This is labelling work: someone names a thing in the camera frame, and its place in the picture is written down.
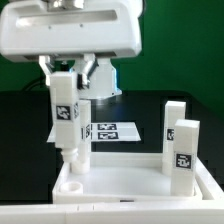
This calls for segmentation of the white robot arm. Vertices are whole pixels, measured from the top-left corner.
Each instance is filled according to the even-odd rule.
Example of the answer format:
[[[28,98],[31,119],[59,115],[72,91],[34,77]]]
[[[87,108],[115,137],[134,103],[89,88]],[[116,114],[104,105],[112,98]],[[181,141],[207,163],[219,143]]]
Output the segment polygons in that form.
[[[11,0],[0,13],[0,55],[37,62],[47,76],[73,60],[80,97],[110,98],[121,93],[111,61],[141,52],[145,9],[145,0]]]

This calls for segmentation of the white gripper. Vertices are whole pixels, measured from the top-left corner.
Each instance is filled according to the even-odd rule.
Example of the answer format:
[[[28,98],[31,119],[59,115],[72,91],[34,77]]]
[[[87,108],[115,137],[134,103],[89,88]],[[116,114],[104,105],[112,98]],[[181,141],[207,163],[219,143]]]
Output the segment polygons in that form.
[[[7,4],[0,13],[0,54],[13,62],[36,61],[46,76],[57,60],[82,55],[77,88],[88,89],[96,57],[135,57],[141,51],[143,0],[85,0],[82,9],[52,11],[42,0]]]

